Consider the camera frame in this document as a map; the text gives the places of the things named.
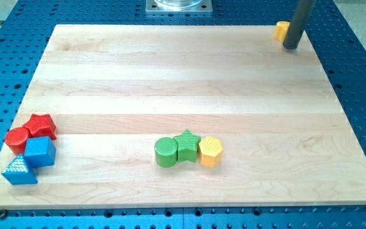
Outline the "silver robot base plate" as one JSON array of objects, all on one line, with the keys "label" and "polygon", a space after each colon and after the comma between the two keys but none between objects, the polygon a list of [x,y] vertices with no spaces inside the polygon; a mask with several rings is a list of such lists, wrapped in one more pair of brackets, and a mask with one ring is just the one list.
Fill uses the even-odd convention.
[{"label": "silver robot base plate", "polygon": [[211,13],[211,0],[146,0],[146,13]]}]

